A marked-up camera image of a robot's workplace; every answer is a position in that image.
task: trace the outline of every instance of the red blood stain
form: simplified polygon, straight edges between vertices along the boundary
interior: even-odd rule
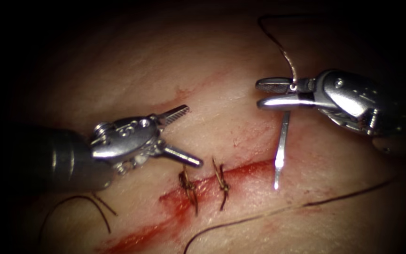
[[[229,184],[231,183],[231,191],[241,193],[246,180],[272,177],[272,165],[271,160],[255,162],[226,171],[224,177]],[[199,205],[208,202],[221,202],[219,200],[221,191],[216,176],[197,180],[193,183],[196,187]],[[195,216],[195,208],[190,205],[186,192],[178,187],[160,196],[159,204],[164,212],[170,215],[168,219],[123,236],[118,242],[114,242],[113,239],[106,240],[101,247],[96,248],[96,251],[102,254],[129,253],[142,251],[165,241],[174,241],[175,244],[183,246],[185,242],[181,239],[181,233],[185,231]]]

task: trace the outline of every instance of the screw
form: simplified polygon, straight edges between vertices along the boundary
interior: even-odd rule
[[[344,85],[344,81],[342,79],[335,80],[335,88],[341,88]]]
[[[97,138],[103,136],[107,130],[112,128],[112,124],[108,122],[99,123],[94,130],[95,136]]]
[[[148,121],[147,119],[142,119],[140,120],[139,124],[141,125],[141,127],[146,128],[150,126],[150,121]]]

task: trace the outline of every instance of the surgical needle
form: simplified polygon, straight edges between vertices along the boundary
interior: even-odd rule
[[[284,167],[284,149],[286,143],[286,136],[288,135],[288,125],[290,115],[291,115],[290,111],[285,111],[283,114],[283,120],[281,122],[280,140],[278,141],[278,150],[277,155],[275,157],[275,184],[273,185],[273,187],[276,190],[278,190],[279,188],[280,173]]]

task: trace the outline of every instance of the knotted suture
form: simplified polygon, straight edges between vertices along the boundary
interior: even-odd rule
[[[223,211],[225,206],[226,199],[228,198],[228,192],[230,191],[230,185],[225,181],[223,177],[223,164],[220,164],[219,169],[217,170],[216,161],[212,158],[212,165],[214,166],[214,171],[216,172],[216,177],[220,185],[220,190],[223,191],[223,200],[220,205],[220,210]]]
[[[198,216],[198,199],[195,191],[195,184],[189,180],[186,165],[183,165],[183,171],[178,175],[178,179],[181,187],[186,191],[190,204],[195,207],[195,216]]]

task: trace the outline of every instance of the skin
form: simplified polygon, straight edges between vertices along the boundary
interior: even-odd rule
[[[95,21],[98,26],[79,27],[52,47],[49,55],[37,60],[29,78],[15,86],[9,118],[89,136],[101,121],[187,104],[191,112],[168,126],[162,137],[204,159],[203,168],[187,169],[191,181],[214,179],[213,157],[228,172],[254,162],[272,164],[282,113],[256,108],[256,101],[268,95],[255,91],[254,84],[260,78],[290,74],[256,18],[313,8],[248,2],[236,11],[225,3],[156,6],[107,15]],[[384,84],[392,79],[386,62],[341,24],[314,19],[266,24],[288,51],[299,77],[337,68]],[[177,237],[164,234],[126,252],[182,253],[187,241],[207,227],[345,195],[390,179],[391,184],[364,195],[211,231],[194,242],[189,253],[399,253],[406,247],[406,170],[402,170],[406,158],[379,153],[370,138],[337,127],[313,110],[292,112],[287,144],[280,191],[272,190],[273,171],[238,182],[230,182],[226,174],[231,190],[223,212],[219,211],[223,192],[211,185],[215,191],[199,203],[198,217],[192,207],[186,211],[189,222]],[[107,253],[124,236],[168,218],[159,198],[179,190],[181,171],[176,162],[150,159],[99,192],[118,213],[111,216],[105,210],[110,235],[92,204],[73,200],[54,212],[37,244],[49,209],[73,193],[24,198],[10,207],[14,248]]]

